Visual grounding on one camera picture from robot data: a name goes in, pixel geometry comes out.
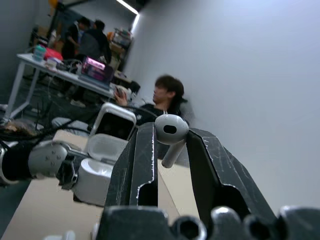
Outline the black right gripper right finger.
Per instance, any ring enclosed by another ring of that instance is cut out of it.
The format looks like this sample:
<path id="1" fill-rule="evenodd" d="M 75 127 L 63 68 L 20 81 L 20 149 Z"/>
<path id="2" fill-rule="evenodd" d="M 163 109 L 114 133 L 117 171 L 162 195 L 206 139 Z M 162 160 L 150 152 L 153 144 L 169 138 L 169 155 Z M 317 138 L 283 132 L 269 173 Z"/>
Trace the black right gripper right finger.
<path id="1" fill-rule="evenodd" d="M 187 135 L 192 188 L 201 218 L 228 207 L 240 218 L 275 215 L 246 167 L 212 133 L 192 128 Z"/>

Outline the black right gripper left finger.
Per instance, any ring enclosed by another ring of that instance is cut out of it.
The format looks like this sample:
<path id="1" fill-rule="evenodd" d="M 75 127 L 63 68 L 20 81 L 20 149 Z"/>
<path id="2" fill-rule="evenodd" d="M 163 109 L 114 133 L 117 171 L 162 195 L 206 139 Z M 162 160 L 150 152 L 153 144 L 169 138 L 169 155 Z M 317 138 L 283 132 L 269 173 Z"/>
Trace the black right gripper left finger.
<path id="1" fill-rule="evenodd" d="M 157 136 L 153 122 L 136 129 L 115 163 L 105 206 L 158 206 Z"/>

